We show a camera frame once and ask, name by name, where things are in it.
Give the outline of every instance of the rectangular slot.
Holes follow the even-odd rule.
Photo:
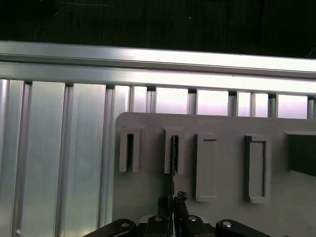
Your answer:
[[[197,135],[197,201],[216,199],[216,136]]]
[[[178,174],[184,172],[184,130],[182,127],[165,128],[165,153],[164,153],[164,173],[171,172],[171,159],[172,159],[172,138],[175,138],[176,144],[176,160],[175,169]]]
[[[251,203],[270,199],[271,145],[263,135],[246,135],[245,197]]]
[[[126,172],[130,164],[132,172],[140,168],[140,129],[124,128],[120,135],[119,171]]]

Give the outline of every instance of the aluminum profile slot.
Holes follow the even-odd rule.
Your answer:
[[[105,95],[105,85],[74,84],[65,236],[84,236],[97,227]]]
[[[187,114],[188,90],[174,88],[156,89],[156,113]]]
[[[103,150],[101,160],[101,176],[100,176],[100,196],[99,196],[99,215],[98,228],[105,225],[106,214],[106,197],[107,197],[107,178],[108,178],[108,155],[110,149],[110,128],[111,128],[111,111],[114,89],[106,89],[106,105],[104,117],[104,132],[103,132]]]
[[[308,98],[298,95],[277,95],[276,116],[285,119],[307,119]]]
[[[24,86],[23,81],[10,81],[9,83],[3,153],[0,153],[0,156],[3,154],[0,170],[0,236],[12,236]]]
[[[197,90],[197,115],[228,115],[228,92]]]
[[[32,85],[21,229],[24,237],[54,236],[64,90],[65,84],[59,82],[36,81]]]
[[[113,184],[114,184],[114,157],[116,140],[116,120],[118,116],[130,109],[130,87],[117,85],[114,88],[112,97],[111,123],[109,134],[109,150],[107,154],[107,188],[106,188],[106,207],[105,224],[112,222],[113,209]]]

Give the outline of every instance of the bolt head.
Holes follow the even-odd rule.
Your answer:
[[[225,226],[227,228],[230,228],[230,227],[232,227],[232,224],[230,222],[228,222],[228,221],[224,221],[223,222],[223,226]]]
[[[189,221],[196,221],[197,218],[195,216],[189,216]]]
[[[128,223],[123,223],[121,224],[122,227],[129,227],[129,224]]]

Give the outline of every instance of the rectangular hole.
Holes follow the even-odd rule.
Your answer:
[[[173,165],[177,172],[178,172],[178,154],[179,154],[179,136],[174,135],[171,137],[171,161],[173,161]]]
[[[127,170],[132,168],[133,148],[134,148],[134,135],[128,134],[127,135],[127,147],[126,147]]]
[[[237,115],[237,93],[228,92],[228,116]]]
[[[268,117],[275,118],[277,116],[277,95],[268,95]]]

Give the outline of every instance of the grooved aluminum panel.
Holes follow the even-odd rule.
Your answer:
[[[64,237],[97,227],[105,86],[75,84],[71,109]]]
[[[5,128],[5,113],[6,104],[9,92],[9,81],[0,80],[0,170],[2,164],[2,153],[4,144],[4,128]]]
[[[157,88],[156,113],[187,114],[188,90],[174,88]]]
[[[10,81],[8,91],[2,166],[0,169],[0,236],[11,236],[13,205],[18,162],[23,81]]]
[[[109,150],[107,153],[107,188],[106,188],[106,207],[105,224],[112,221],[113,209],[113,180],[114,180],[114,156],[115,156],[115,127],[118,116],[130,109],[130,87],[117,85],[114,88],[112,97],[111,124],[109,133]]]
[[[80,230],[77,228],[86,233],[88,228],[101,227],[112,220],[114,128],[118,115],[123,112],[235,116],[238,104],[236,92],[242,92],[251,95],[251,101],[248,102],[247,97],[245,103],[247,116],[306,118],[308,111],[308,118],[315,118],[316,103],[313,98],[316,95],[316,80],[313,79],[316,79],[316,61],[310,59],[23,42],[0,42],[0,59],[6,60],[0,62],[0,164],[3,166],[0,167],[0,236],[4,237],[10,229],[13,229],[13,235],[21,232],[26,237],[33,234],[51,236],[54,231],[54,237],[65,237],[66,234],[77,234],[71,228],[79,226],[79,223],[86,223],[79,227]],[[33,86],[23,81],[33,82]],[[57,85],[64,86],[64,83],[69,87],[62,92],[64,89]],[[73,117],[76,110],[72,102],[76,86],[72,86],[78,86],[78,83],[84,88],[90,88],[88,84],[97,84],[96,87],[110,85],[105,90],[106,105],[99,113],[79,113],[83,108],[78,107],[78,116]],[[24,86],[19,94],[16,85],[21,84]],[[14,106],[11,106],[13,89],[16,96]],[[64,106],[57,108],[64,97],[63,93]],[[94,92],[85,96],[101,97],[99,93],[94,95]],[[100,107],[100,103],[86,103],[85,108],[89,110],[95,106]],[[104,123],[100,125],[98,119],[102,111]],[[12,123],[5,125],[4,118],[8,120],[8,117],[14,118],[10,119]],[[85,131],[84,125],[81,125],[83,121],[90,125],[92,121],[98,121],[98,127],[103,128],[102,132],[95,131],[95,134],[102,133],[102,152],[98,165],[94,162],[98,160],[96,154],[99,147],[90,152],[93,163],[84,159],[84,153],[75,158],[67,153],[77,143],[81,145],[75,148],[76,151],[92,146],[89,142],[83,145],[83,135],[79,136],[81,128]],[[71,126],[76,122],[79,130],[78,138],[74,140]],[[57,125],[62,126],[59,137],[55,128]],[[14,158],[9,160],[11,156],[7,155],[7,143],[13,144],[13,139],[20,140],[18,148],[10,151],[12,157],[15,156],[14,152],[18,152],[17,161]],[[56,154],[59,150],[62,162],[58,164]],[[84,183],[76,173],[81,166],[70,167],[64,164],[68,162],[91,165],[98,169],[95,170],[95,176],[87,179],[91,184],[89,188],[93,187],[94,190],[91,197],[85,196],[89,188],[75,188]],[[40,172],[45,172],[45,176],[41,177]],[[74,176],[70,185],[71,174]],[[9,177],[11,184],[14,183],[11,177],[16,177],[14,187],[9,188],[8,183],[5,183]],[[94,201],[96,189],[99,192],[97,202]],[[48,196],[53,190],[56,198],[54,195]],[[93,210],[89,215],[96,216],[95,219],[77,219],[76,215],[85,207],[73,210],[76,202],[71,202],[70,198],[75,194],[79,198],[85,197],[86,208]],[[4,199],[8,201],[10,197],[14,200],[11,205],[4,207]],[[35,206],[34,200],[37,199],[39,201]],[[43,206],[47,207],[44,216],[39,212]],[[6,217],[9,212],[12,213],[12,220]],[[77,221],[76,224],[72,223],[72,218]]]
[[[252,95],[252,116],[259,118],[268,117],[269,97],[268,94],[254,93]]]
[[[269,99],[267,94],[249,92],[237,93],[237,116],[268,117]]]
[[[277,117],[307,119],[307,96],[277,95]]]
[[[228,115],[228,92],[197,90],[197,115]]]
[[[147,87],[133,86],[131,89],[131,112],[146,112]]]
[[[107,200],[107,175],[108,175],[108,154],[110,149],[110,128],[111,128],[111,111],[112,98],[114,90],[106,90],[106,105],[104,117],[104,140],[101,160],[101,177],[100,177],[100,199],[99,199],[99,218],[98,228],[105,225],[106,200]]]
[[[251,117],[251,93],[237,93],[237,116]]]
[[[65,85],[32,86],[23,201],[24,237],[53,237]]]

